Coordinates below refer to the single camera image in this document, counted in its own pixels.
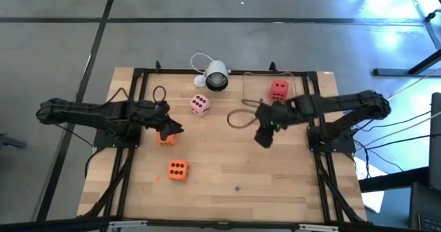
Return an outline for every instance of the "foam dice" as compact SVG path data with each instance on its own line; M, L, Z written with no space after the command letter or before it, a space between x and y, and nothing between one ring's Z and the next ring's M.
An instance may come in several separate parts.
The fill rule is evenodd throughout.
M286 100L288 97L288 82L285 80L274 80L271 84L269 97L277 101Z
M202 94L195 95L190 100L190 108L198 116L204 116L209 110L210 102Z
M176 134L168 136L165 140L161 140L159 132L156 133L156 141L160 146L172 146L176 144Z
M172 160L168 164L168 178L170 180L186 181L189 165L186 160Z

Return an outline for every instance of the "concrete floor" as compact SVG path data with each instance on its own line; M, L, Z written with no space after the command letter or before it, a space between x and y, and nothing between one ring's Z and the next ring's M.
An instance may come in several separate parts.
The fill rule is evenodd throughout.
M106 1L0 0L0 17L101 17ZM424 11L439 5L425 1L421 3ZM412 0L114 0L110 16L417 19L418 13ZM436 33L441 32L438 24L441 21L435 20ZM40 125L34 113L49 98L74 98L97 28L96 23L0 23L1 132L28 143L24 150L4 147L0 151L0 223L32 219L61 135L59 128ZM332 71L341 94L374 89L389 97L415 79L374 78L371 70L413 67L434 51L422 25L113 23L105 28L84 101L105 100L115 67L153 67L159 60L163 67L189 68L195 52L205 52L234 69L266 70L275 61L280 70ZM372 125L428 111L431 93L439 90L439 79L424 80L393 99L393 113ZM360 132L356 138L368 143L400 128ZM76 127L75 132L93 140L93 129ZM382 142L428 133L427 123ZM403 169L427 166L429 141L425 139L376 151ZM48 219L76 215L89 155L89 147L73 137ZM362 151L357 156L365 157ZM399 171L375 155L370 163L387 173ZM388 214L396 216L393 203L408 202L409 194L402 193L399 201L398 194L386 194L382 213L369 213L369 219L406 226L402 217L388 223L384 219Z

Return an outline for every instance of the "wood grain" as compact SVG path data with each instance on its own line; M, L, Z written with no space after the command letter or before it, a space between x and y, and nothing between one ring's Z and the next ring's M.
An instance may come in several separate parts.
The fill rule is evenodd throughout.
M124 87L130 88L133 68L115 69L108 97ZM294 125L274 135L270 149L254 141L258 123L246 129L233 129L226 115L233 109L245 108L240 100L266 98L275 78L285 78L296 88L290 96L303 94L302 81L292 76L231 76L226 90L213 93L196 89L191 74L149 74L146 99L162 85L167 90L170 116L183 124L177 145L161 147L154 130L143 130L141 144L135 151L132 174L127 190L125 218L168 220L230 220L259 222L323 222L316 168L308 150L308 124ZM318 73L320 92L334 96L337 87L334 75ZM212 102L204 117L193 115L189 100L202 94ZM122 94L116 100L123 100ZM342 113L327 114L327 121ZM238 114L232 123L240 125L253 118ZM90 163L78 214L88 211L105 191L112 171L115 149L106 149ZM353 163L342 154L333 154L338 186L357 214L366 218L360 187ZM167 178L171 160L187 160L190 164L187 182ZM334 214L328 190L330 211ZM112 213L116 211L118 194Z

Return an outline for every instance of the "orange dice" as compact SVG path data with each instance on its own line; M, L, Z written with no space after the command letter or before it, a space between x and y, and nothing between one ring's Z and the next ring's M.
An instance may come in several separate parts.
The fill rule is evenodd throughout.
M176 134L168 136L165 140L161 140L159 132L156 133L156 140L160 146L172 146L176 144Z
M172 160L168 164L168 178L170 180L186 181L188 177L188 161Z

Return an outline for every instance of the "wooden table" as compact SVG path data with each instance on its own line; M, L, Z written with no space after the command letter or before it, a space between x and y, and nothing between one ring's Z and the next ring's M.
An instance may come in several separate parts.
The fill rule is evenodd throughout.
M130 89L133 68L114 71L107 97L124 87ZM279 76L230 76L227 89L213 93L196 89L192 74L149 74L145 98L162 85L167 90L170 116L183 125L173 147L156 143L156 132L144 129L141 144L135 151L130 183L125 201L124 218L164 220L229 220L243 222L323 222L318 181L313 154L309 151L307 123L294 125L274 135L270 149L254 141L258 123L246 129L233 129L226 115L243 105L244 97L266 97L270 83ZM303 94L300 77L284 77L296 84L290 96ZM319 72L318 83L323 96L338 94L334 74ZM189 100L203 94L212 102L204 117L193 115ZM122 94L115 100L124 100ZM333 121L341 112L326 114ZM237 115L235 124L243 124L252 114ZM116 149L97 154L90 163L78 214L88 211L107 188ZM338 188L361 218L366 218L353 162L344 154L333 154ZM167 178L171 160L188 160L187 182ZM331 218L335 212L331 192L327 189ZM114 197L116 212L119 194Z

